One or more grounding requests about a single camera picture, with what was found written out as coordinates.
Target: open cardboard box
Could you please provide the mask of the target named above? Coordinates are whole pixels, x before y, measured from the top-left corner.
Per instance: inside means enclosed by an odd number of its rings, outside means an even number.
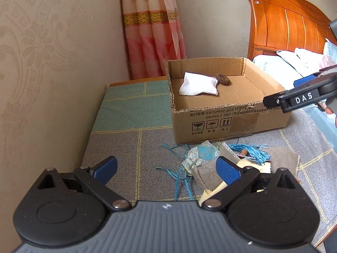
[[[218,83],[218,95],[179,95],[185,72],[214,77],[222,73],[230,85]],[[247,58],[196,58],[166,62],[171,115],[177,144],[220,140],[284,127],[291,113],[267,109],[263,97],[285,89]]]

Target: wooden headboard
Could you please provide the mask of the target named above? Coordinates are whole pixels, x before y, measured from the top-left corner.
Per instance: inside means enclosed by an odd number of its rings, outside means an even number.
[[[247,58],[275,55],[296,47],[323,53],[325,38],[336,43],[329,18],[306,0],[249,0],[250,36]]]

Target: finger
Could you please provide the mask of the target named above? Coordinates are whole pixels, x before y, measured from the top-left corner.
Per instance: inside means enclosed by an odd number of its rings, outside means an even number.
[[[326,114],[333,114],[332,110],[330,108],[325,109]]]

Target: bedspread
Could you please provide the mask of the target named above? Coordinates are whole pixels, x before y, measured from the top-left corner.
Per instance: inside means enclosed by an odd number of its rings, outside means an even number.
[[[107,186],[132,204],[173,200],[175,180],[155,168],[177,171],[186,150],[180,146],[174,155],[161,146],[175,145],[169,103],[167,81],[136,83],[108,88],[98,112],[83,165],[114,155],[118,171]],[[311,118],[303,110],[294,111],[287,127],[242,137],[240,143],[287,147],[300,156],[296,177],[321,216],[313,240],[317,245],[337,223],[337,156]],[[202,191],[194,181],[191,189],[198,199]],[[188,199],[182,187],[179,200]]]

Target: pink curtain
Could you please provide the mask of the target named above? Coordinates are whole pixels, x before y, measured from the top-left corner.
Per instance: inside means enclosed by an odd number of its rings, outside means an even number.
[[[122,0],[131,79],[165,75],[165,61],[186,58],[176,0]]]

